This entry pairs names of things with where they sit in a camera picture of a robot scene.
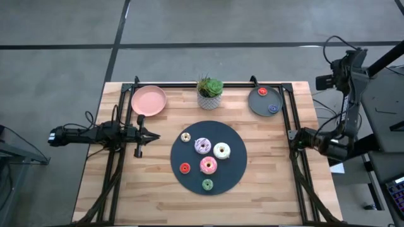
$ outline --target small beige donut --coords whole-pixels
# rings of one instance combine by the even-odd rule
[[[181,134],[181,140],[183,142],[188,142],[191,140],[191,135],[188,132],[184,132]]]

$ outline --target succulent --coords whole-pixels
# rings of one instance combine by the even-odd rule
[[[213,98],[223,92],[223,83],[217,79],[205,77],[198,82],[198,91],[203,97]]]

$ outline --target pink frosted donut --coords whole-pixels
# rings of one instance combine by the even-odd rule
[[[214,159],[214,157],[207,156],[207,157],[204,157],[201,160],[201,163],[199,164],[199,167],[201,167],[201,171],[204,174],[212,174],[217,169],[217,162]]]

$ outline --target red toy donut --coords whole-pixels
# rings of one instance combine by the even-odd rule
[[[258,89],[258,94],[261,96],[265,96],[267,93],[268,93],[268,91],[266,90],[266,88]]]
[[[189,173],[189,171],[191,171],[191,166],[188,163],[183,163],[181,164],[181,166],[179,167],[179,171],[182,174],[187,174]]]

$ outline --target wooden table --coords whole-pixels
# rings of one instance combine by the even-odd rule
[[[318,128],[309,84],[292,84],[301,126]],[[97,123],[110,120],[112,108],[119,100],[121,85],[105,84]],[[147,117],[145,123],[149,131],[160,134],[161,138],[143,147],[143,158],[133,156],[136,144],[129,144],[126,149],[115,224],[302,223],[282,113],[274,117],[254,114],[247,104],[251,88],[224,89],[220,107],[215,110],[199,108],[194,88],[164,90],[167,94],[165,109],[154,117]],[[291,125],[294,125],[290,102],[287,102],[287,107]],[[231,126],[247,148],[246,172],[241,181],[224,194],[194,194],[185,189],[172,173],[170,151],[173,142],[183,129],[202,120],[217,120]],[[134,113],[132,123],[136,125]],[[100,148],[91,145],[89,154]],[[87,161],[73,221],[83,217],[99,196],[107,153],[101,152]],[[333,215],[342,219],[327,159],[310,149],[307,157],[316,193]],[[106,217],[109,202],[105,207]],[[305,203],[311,219],[307,195]]]

